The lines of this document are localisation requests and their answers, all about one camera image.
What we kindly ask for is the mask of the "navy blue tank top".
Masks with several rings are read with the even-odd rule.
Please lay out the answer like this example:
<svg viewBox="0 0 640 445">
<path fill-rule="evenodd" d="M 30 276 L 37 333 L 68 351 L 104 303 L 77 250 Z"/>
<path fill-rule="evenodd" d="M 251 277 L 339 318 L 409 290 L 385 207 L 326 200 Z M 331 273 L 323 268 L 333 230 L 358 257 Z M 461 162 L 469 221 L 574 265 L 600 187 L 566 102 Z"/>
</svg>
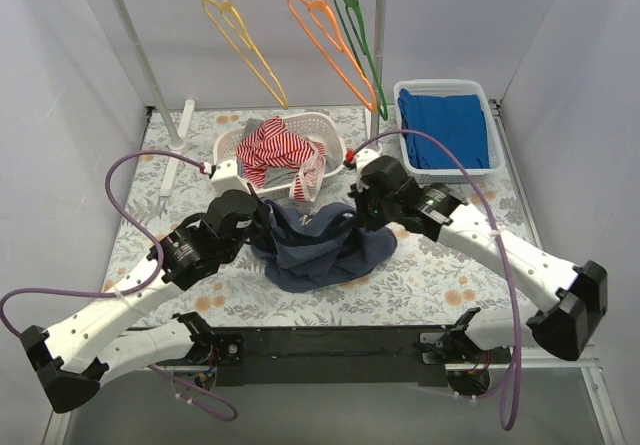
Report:
<svg viewBox="0 0 640 445">
<path fill-rule="evenodd" d="M 254 255 L 279 289 L 307 293 L 370 274 L 397 247 L 394 233 L 358 225 L 356 210 L 344 203 L 323 206 L 314 214 L 283 207 L 272 200 L 270 236 L 254 242 Z"/>
</svg>

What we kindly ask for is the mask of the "yellow clothes hanger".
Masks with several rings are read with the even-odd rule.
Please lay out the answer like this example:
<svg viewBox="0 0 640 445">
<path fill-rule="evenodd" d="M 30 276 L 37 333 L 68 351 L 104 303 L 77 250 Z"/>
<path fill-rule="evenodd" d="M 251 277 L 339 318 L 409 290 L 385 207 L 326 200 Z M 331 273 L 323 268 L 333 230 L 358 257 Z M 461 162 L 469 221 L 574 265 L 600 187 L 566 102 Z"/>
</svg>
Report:
<svg viewBox="0 0 640 445">
<path fill-rule="evenodd" d="M 289 108 L 285 90 L 253 40 L 232 0 L 200 0 L 204 14 L 282 109 Z"/>
</svg>

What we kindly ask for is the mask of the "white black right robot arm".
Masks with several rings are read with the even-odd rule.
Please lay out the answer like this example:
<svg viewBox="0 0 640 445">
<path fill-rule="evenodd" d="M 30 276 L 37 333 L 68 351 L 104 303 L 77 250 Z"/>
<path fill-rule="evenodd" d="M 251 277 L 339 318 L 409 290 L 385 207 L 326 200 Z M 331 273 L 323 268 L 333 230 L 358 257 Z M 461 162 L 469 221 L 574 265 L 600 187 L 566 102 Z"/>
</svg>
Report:
<svg viewBox="0 0 640 445">
<path fill-rule="evenodd" d="M 430 350 L 475 362 L 497 348 L 539 346 L 576 361 L 607 312 L 607 272 L 594 261 L 575 265 L 501 231 L 488 214 L 442 184 L 421 186 L 402 164 L 365 149 L 347 161 L 356 172 L 349 195 L 360 224 L 378 230 L 397 223 L 475 260 L 531 302 L 529 312 L 504 314 L 473 308 Z"/>
</svg>

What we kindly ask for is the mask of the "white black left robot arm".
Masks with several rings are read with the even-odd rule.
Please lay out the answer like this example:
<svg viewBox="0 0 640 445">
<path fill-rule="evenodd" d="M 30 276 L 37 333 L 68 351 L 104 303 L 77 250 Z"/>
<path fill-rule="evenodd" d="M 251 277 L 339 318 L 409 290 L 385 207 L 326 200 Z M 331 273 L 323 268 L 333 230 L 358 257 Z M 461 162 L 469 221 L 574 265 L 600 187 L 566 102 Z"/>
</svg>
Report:
<svg viewBox="0 0 640 445">
<path fill-rule="evenodd" d="M 21 344 L 53 410 L 75 410 L 106 383 L 148 365 L 219 359 L 224 347 L 196 312 L 152 329 L 133 326 L 232 263 L 245 244 L 267 233 L 269 213 L 255 193 L 226 191 L 151 247 L 108 293 L 61 322 L 24 330 Z"/>
</svg>

